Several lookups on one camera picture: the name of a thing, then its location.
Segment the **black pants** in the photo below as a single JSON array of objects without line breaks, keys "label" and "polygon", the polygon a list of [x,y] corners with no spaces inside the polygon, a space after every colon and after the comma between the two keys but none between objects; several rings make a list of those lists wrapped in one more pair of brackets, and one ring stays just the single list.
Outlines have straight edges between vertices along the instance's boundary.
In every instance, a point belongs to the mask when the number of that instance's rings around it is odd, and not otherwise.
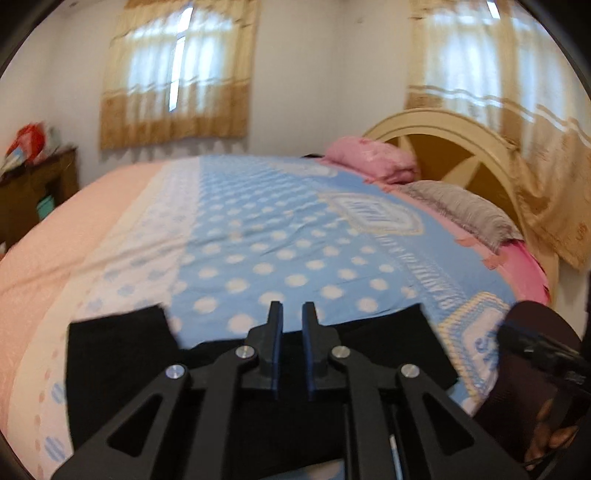
[{"label": "black pants", "polygon": [[60,479],[266,479],[342,460],[351,479],[454,479],[473,437],[422,310],[324,326],[283,305],[242,341],[181,349],[159,307],[73,323]]}]

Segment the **striped pillow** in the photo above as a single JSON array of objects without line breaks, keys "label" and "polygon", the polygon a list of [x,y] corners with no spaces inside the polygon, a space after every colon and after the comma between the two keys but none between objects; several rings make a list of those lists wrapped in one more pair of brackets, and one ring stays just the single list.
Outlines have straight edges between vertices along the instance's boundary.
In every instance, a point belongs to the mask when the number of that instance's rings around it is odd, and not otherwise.
[{"label": "striped pillow", "polygon": [[525,241],[514,221],[500,207],[460,186],[421,180],[403,185],[399,190],[448,218],[494,253],[510,242]]}]

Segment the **pink blue patterned bedspread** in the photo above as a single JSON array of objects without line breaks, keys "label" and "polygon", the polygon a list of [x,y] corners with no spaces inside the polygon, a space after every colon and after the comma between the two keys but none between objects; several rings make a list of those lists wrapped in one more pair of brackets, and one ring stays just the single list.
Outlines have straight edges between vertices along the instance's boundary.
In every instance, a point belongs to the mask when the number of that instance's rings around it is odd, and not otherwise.
[{"label": "pink blue patterned bedspread", "polygon": [[335,324],[421,304],[475,411],[496,377],[493,330],[517,301],[547,303],[523,242],[491,251],[400,191],[308,159],[194,157],[114,170],[1,262],[1,430],[47,479],[71,455],[68,325],[150,305],[185,348],[237,339],[273,301]]}]

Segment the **cream and brown headboard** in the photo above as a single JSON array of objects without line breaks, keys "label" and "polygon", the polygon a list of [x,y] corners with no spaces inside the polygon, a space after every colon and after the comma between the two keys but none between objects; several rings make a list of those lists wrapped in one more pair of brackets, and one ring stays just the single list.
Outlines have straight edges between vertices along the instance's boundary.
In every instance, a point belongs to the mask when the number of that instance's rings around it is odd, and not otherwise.
[{"label": "cream and brown headboard", "polygon": [[367,130],[366,138],[415,155],[419,177],[460,186],[501,208],[516,224],[549,281],[550,304],[559,283],[557,254],[531,230],[518,205],[511,167],[517,148],[488,127],[449,110],[416,108]]}]

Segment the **teal box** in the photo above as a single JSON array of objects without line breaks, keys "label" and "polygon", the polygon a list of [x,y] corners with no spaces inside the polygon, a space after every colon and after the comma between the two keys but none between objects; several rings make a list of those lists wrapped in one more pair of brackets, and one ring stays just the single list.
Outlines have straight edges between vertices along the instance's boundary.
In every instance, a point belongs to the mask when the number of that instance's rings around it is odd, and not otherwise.
[{"label": "teal box", "polygon": [[37,204],[37,213],[39,220],[46,219],[55,209],[54,198],[50,195],[42,198]]}]

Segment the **pink floral pillow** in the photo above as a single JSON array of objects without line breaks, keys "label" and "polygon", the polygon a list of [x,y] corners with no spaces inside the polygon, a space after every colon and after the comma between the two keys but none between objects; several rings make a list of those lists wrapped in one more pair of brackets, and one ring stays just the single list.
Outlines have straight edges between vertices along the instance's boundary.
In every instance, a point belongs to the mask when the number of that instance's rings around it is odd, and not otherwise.
[{"label": "pink floral pillow", "polygon": [[339,138],[325,150],[322,161],[355,171],[366,180],[385,184],[409,183],[418,173],[414,154],[365,137]]}]

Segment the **dark brown wooden desk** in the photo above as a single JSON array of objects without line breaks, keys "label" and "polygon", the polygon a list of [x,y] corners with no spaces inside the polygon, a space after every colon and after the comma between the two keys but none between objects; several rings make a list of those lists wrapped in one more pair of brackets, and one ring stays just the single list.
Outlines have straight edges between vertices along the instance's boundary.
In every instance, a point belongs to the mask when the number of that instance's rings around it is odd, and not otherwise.
[{"label": "dark brown wooden desk", "polygon": [[21,166],[1,179],[1,243],[10,249],[40,221],[38,205],[58,207],[80,189],[77,148],[66,146],[39,165]]}]

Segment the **red items on desk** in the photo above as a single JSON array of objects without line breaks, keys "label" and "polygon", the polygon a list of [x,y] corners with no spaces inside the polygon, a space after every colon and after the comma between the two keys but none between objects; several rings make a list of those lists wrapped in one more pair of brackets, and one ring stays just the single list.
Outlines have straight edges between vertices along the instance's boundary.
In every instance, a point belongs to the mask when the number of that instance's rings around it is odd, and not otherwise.
[{"label": "red items on desk", "polygon": [[17,132],[5,159],[34,165],[49,155],[49,133],[46,125],[39,122],[27,124]]}]

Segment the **beige patterned curtain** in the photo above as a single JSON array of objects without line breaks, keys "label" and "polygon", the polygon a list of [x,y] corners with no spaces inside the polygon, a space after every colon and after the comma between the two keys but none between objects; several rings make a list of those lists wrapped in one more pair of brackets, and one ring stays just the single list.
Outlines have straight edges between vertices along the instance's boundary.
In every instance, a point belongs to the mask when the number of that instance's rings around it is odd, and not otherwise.
[{"label": "beige patterned curtain", "polygon": [[257,1],[129,1],[110,40],[101,150],[249,133]]}]

